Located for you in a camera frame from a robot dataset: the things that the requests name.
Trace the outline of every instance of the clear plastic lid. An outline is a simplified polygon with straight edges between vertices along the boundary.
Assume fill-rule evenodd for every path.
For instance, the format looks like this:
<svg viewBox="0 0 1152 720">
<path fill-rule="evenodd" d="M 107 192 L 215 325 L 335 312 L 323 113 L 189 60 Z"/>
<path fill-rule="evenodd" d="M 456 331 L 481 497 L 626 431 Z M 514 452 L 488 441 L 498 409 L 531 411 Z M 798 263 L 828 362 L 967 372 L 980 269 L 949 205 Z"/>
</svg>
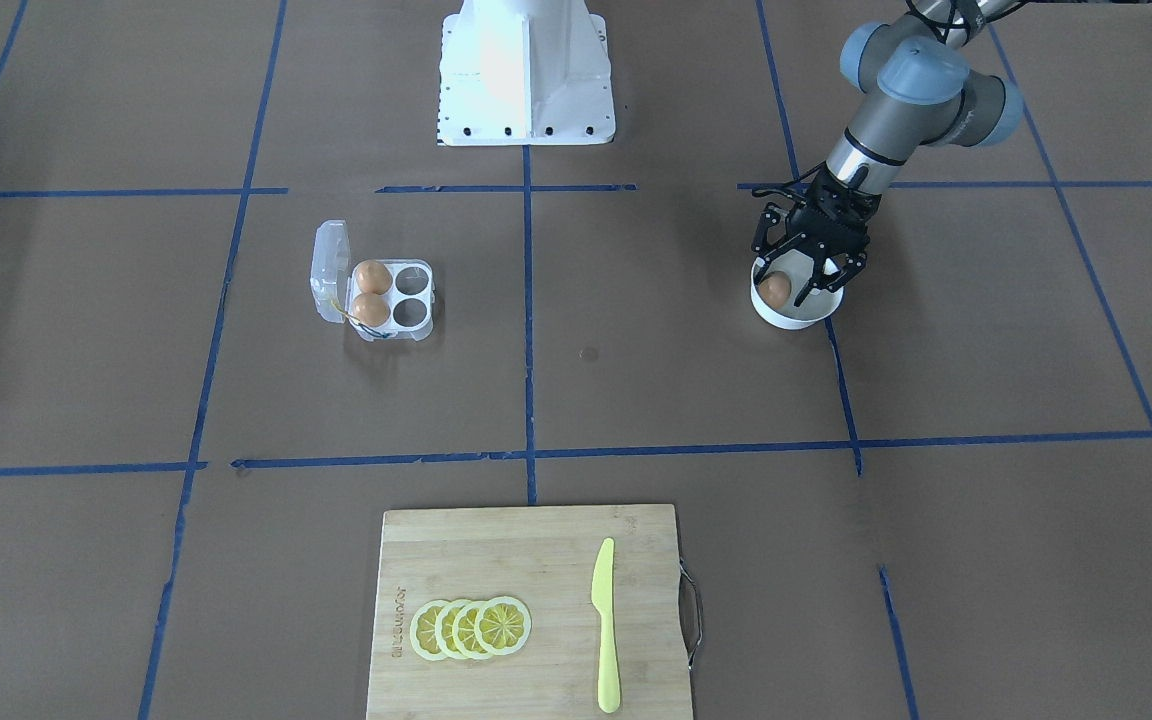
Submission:
<svg viewBox="0 0 1152 720">
<path fill-rule="evenodd" d="M 343 323 L 349 291 L 349 232 L 344 220 L 328 220 L 314 234 L 314 264 L 310 265 L 310 290 L 326 323 Z"/>
</svg>

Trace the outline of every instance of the robotic hand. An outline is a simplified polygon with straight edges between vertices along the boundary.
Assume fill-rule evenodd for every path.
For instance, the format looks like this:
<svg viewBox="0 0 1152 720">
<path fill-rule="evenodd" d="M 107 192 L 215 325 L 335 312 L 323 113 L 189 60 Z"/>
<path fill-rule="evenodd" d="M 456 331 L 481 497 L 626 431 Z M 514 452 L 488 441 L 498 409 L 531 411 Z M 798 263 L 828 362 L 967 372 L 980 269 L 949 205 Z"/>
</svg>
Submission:
<svg viewBox="0 0 1152 720">
<path fill-rule="evenodd" d="M 755 197 L 776 194 L 755 233 L 755 286 L 773 260 L 808 255 L 812 279 L 794 297 L 838 291 L 865 268 L 869 219 L 882 192 L 919 145 L 995 145 L 1020 126 L 1020 89 L 970 68 L 956 48 L 1028 0 L 905 0 L 909 13 L 892 24 L 867 23 L 847 38 L 840 69 L 865 100 L 826 161 Z M 805 192 L 797 183 L 812 177 Z M 781 237 L 770 241 L 773 228 Z"/>
</svg>

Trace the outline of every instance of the metal handle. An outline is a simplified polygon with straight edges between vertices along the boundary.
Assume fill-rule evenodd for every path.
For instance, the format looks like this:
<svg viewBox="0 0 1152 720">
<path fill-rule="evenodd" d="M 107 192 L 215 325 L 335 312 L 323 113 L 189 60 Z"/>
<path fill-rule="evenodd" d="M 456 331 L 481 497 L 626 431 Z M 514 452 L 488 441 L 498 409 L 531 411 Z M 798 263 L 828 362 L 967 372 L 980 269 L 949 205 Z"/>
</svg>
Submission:
<svg viewBox="0 0 1152 720">
<path fill-rule="evenodd" d="M 696 639 L 691 643 L 691 647 L 687 646 L 687 638 L 682 641 L 684 647 L 687 647 L 687 670 L 692 669 L 696 665 L 696 651 L 700 650 L 702 643 L 705 642 L 705 609 L 700 604 L 700 589 L 696 586 L 696 579 L 692 579 L 691 574 L 687 570 L 687 563 L 684 559 L 679 558 L 679 570 L 682 573 L 682 579 L 691 585 L 691 605 L 695 609 L 696 617 Z M 679 605 L 682 606 L 682 583 L 679 583 Z"/>
</svg>

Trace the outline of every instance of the knife handle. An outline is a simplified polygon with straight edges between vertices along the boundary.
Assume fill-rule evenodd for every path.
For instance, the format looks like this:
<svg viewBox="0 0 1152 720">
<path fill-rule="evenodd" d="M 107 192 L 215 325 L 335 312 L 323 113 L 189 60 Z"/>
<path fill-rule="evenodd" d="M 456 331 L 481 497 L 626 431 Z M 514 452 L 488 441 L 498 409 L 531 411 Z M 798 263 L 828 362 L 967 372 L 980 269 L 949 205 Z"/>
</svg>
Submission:
<svg viewBox="0 0 1152 720">
<path fill-rule="evenodd" d="M 621 667 L 616 661 L 616 626 L 612 615 L 602 615 L 602 637 L 598 643 L 598 707 L 602 712 L 621 708 Z"/>
</svg>

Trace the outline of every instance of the blue joint cap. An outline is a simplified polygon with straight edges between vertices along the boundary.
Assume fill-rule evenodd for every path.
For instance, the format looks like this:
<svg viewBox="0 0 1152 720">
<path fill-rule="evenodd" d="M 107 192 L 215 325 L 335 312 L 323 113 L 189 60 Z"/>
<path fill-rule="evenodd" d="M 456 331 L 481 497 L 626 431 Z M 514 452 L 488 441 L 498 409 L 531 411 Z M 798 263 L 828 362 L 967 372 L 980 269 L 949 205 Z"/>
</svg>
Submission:
<svg viewBox="0 0 1152 720">
<path fill-rule="evenodd" d="M 861 92 L 864 92 L 861 88 L 861 59 L 865 55 L 865 46 L 869 45 L 869 38 L 885 26 L 884 23 L 865 23 L 854 29 L 842 44 L 842 55 L 838 56 L 838 71 Z"/>
<path fill-rule="evenodd" d="M 909 105 L 940 105 L 963 92 L 970 73 L 972 67 L 955 50 L 929 37 L 909 37 L 878 70 L 878 86 Z"/>
<path fill-rule="evenodd" d="M 1025 97 L 1020 93 L 1020 88 L 1016 88 L 1016 83 L 1010 79 L 999 79 L 1002 81 L 1002 113 L 998 115 L 998 124 L 993 126 L 990 135 L 984 136 L 984 141 L 977 143 L 977 147 L 998 145 L 1007 141 L 1020 127 L 1020 120 L 1025 116 Z"/>
</svg>

